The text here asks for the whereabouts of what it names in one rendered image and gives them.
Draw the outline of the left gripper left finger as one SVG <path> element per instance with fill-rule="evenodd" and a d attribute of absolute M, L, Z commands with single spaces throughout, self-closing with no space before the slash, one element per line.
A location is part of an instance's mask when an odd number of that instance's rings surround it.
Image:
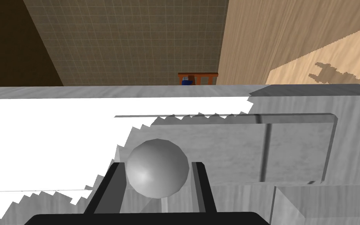
<path fill-rule="evenodd" d="M 84 214 L 119 213 L 126 186 L 125 163 L 113 163 L 93 195 Z"/>

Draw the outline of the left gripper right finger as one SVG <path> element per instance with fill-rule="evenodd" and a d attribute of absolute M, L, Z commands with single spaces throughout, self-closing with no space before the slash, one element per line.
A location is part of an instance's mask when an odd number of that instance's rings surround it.
<path fill-rule="evenodd" d="M 191 198 L 192 212 L 216 213 L 216 205 L 205 165 L 202 162 L 192 162 Z"/>

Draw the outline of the grey ball knob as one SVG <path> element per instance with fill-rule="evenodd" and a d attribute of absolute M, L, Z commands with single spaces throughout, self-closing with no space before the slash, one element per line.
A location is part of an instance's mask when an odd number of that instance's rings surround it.
<path fill-rule="evenodd" d="M 163 213 L 168 212 L 168 197 L 180 191 L 190 170 L 183 150 L 165 139 L 141 143 L 125 165 L 129 184 L 142 196 L 160 201 Z"/>

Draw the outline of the grey drawer front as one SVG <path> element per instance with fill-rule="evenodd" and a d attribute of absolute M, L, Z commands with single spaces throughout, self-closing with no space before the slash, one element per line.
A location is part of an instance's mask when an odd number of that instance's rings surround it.
<path fill-rule="evenodd" d="M 331 113 L 74 120 L 0 116 L 0 191 L 80 190 L 165 139 L 202 162 L 212 185 L 304 182 L 326 175 L 337 117 Z"/>

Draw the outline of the grey cupboard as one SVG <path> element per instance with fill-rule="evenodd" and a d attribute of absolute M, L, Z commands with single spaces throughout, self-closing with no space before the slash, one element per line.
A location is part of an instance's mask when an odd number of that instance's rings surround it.
<path fill-rule="evenodd" d="M 323 180 L 209 181 L 217 212 L 192 212 L 189 162 L 184 186 L 168 197 L 168 212 L 126 176 L 119 213 L 84 214 L 109 167 L 120 162 L 113 159 L 84 189 L 0 191 L 0 225 L 360 225 L 360 84 L 0 87 L 0 116 L 53 121 L 307 113 L 337 117 Z"/>

